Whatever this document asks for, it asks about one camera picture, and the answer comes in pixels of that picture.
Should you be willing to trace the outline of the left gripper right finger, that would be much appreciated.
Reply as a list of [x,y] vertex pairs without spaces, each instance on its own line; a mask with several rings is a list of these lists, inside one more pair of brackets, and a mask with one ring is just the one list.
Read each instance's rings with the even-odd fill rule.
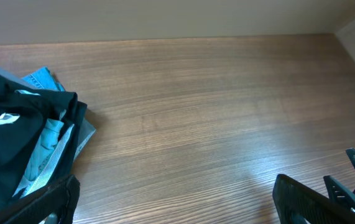
[[281,223],[355,223],[355,214],[285,174],[277,176],[272,198]]

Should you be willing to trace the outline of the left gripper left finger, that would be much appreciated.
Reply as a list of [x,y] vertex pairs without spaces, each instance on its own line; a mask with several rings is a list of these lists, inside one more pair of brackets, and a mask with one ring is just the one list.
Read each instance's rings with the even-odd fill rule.
[[74,175],[62,177],[0,210],[0,223],[73,223],[80,197],[80,182]]

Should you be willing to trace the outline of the dark teal t-shirt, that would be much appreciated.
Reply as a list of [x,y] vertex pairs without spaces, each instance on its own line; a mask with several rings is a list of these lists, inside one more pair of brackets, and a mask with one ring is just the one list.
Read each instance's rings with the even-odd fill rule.
[[0,76],[0,209],[15,201],[14,191],[45,120],[55,118],[62,110],[67,111],[64,121],[73,125],[73,129],[50,178],[55,180],[70,173],[87,108],[74,92],[40,90],[38,96],[22,96],[16,92],[18,89],[25,87]]

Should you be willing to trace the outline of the light blue garment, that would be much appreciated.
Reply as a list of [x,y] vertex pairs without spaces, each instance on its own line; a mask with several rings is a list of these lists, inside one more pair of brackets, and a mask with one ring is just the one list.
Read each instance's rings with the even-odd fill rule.
[[7,177],[2,191],[7,198],[23,197],[44,186],[59,162],[73,132],[74,93],[31,91],[11,93],[17,103],[9,112],[17,116],[4,135]]

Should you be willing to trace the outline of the grey blue garment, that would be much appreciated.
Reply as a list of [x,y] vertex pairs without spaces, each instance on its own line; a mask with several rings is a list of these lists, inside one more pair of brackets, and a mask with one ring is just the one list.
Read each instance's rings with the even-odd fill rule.
[[[56,81],[56,79],[51,75],[50,70],[47,67],[42,67],[34,73],[26,75],[22,78],[18,78],[12,73],[0,67],[0,75],[11,81],[14,81],[32,89],[35,88],[52,91],[65,91],[62,84]],[[76,149],[74,159],[78,157],[80,152],[83,150],[83,148],[95,132],[96,128],[84,118],[78,135],[78,147]]]

